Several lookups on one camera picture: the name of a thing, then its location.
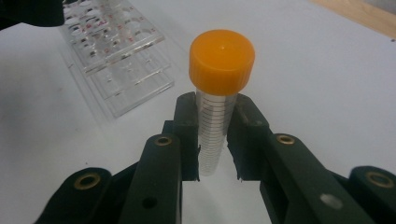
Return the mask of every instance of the centrifuge tube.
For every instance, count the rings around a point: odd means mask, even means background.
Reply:
[[[236,95],[248,83],[255,53],[250,41],[228,30],[197,36],[190,48],[190,79],[197,88],[200,175],[213,175]]]

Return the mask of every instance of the mounting hole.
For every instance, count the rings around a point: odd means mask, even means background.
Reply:
[[[157,205],[157,199],[153,197],[147,197],[143,200],[142,206],[146,209],[151,209]]]
[[[343,202],[332,194],[321,194],[320,200],[335,210],[340,210],[344,206]]]
[[[393,180],[391,180],[386,175],[383,175],[379,172],[367,172],[366,178],[374,185],[379,186],[384,189],[391,189],[395,186]]]
[[[97,173],[87,173],[81,175],[75,181],[75,189],[85,190],[95,187],[100,182],[100,176]]]
[[[285,134],[278,135],[278,136],[276,137],[276,140],[277,140],[279,143],[281,143],[281,144],[283,144],[283,145],[288,145],[288,146],[294,145],[294,143],[295,143],[294,138],[292,138],[292,137],[290,137],[290,136],[287,136],[287,135],[285,135]]]
[[[159,137],[155,140],[155,145],[163,147],[172,143],[172,139],[169,137]]]

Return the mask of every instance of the brass insert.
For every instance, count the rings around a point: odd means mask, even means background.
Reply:
[[[384,189],[391,189],[395,187],[392,179],[378,172],[367,172],[366,178],[374,185]]]
[[[288,146],[294,145],[294,143],[295,143],[294,138],[292,138],[292,137],[290,137],[290,136],[287,136],[287,135],[285,135],[285,134],[278,135],[278,136],[276,137],[276,140],[277,140],[279,143],[281,143],[281,144],[283,144],[283,145],[288,145]]]
[[[95,187],[100,182],[100,176],[97,173],[87,173],[77,178],[75,189],[85,190]]]

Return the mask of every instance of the orange screw cap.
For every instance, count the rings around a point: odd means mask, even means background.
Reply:
[[[190,79],[201,91],[232,95],[248,83],[254,48],[244,36],[228,30],[198,35],[190,48]]]

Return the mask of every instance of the white surface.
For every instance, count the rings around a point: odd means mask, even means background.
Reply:
[[[396,43],[308,1],[131,1],[167,35],[176,86],[99,123],[69,74],[56,28],[0,32],[0,223],[33,223],[75,171],[115,174],[195,88],[188,50],[200,33],[232,29],[256,49],[250,96],[275,133],[298,136],[330,170],[396,173]],[[185,183],[183,223],[270,223],[258,183],[236,180],[223,150],[215,175]]]

